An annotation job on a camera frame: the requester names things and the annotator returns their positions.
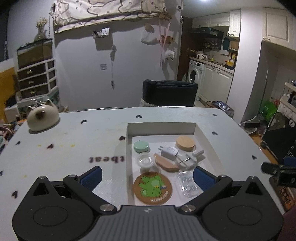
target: round wooden block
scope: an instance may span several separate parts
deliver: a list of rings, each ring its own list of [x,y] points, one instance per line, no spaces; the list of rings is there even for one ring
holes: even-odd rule
[[[172,185],[164,175],[147,172],[137,177],[133,184],[136,197],[148,205],[161,205],[172,196]]]
[[[195,146],[195,142],[190,137],[180,136],[176,140],[176,145],[183,151],[192,151]]]

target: green cartoon character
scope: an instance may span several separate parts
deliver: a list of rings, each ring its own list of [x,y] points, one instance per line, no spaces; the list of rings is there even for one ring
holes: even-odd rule
[[[161,187],[164,182],[159,175],[154,177],[142,177],[142,182],[139,187],[142,188],[141,195],[143,197],[159,197],[161,195]]]

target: triangular cutout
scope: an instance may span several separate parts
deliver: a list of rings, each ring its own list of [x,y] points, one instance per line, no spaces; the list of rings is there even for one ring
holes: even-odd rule
[[[48,194],[48,190],[44,183],[39,183],[38,187],[36,188],[35,192],[33,193],[33,196],[39,196],[39,195],[45,195]]]
[[[260,191],[259,187],[253,182],[248,186],[246,193],[262,196],[262,192]]]

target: range hood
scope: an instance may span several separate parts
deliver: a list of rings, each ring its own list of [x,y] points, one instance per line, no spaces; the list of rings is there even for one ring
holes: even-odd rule
[[[193,28],[191,30],[191,33],[195,33],[195,34],[204,34],[206,35],[206,37],[211,37],[211,38],[223,38],[223,32],[219,31],[217,29],[214,28]]]

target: plastic lid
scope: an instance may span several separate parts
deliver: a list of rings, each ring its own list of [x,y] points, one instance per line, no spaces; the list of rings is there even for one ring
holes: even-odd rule
[[[136,162],[140,167],[151,168],[155,164],[155,158],[149,153],[141,153],[136,157]]]
[[[137,153],[145,152],[149,149],[149,143],[146,141],[137,141],[133,145],[133,148]]]

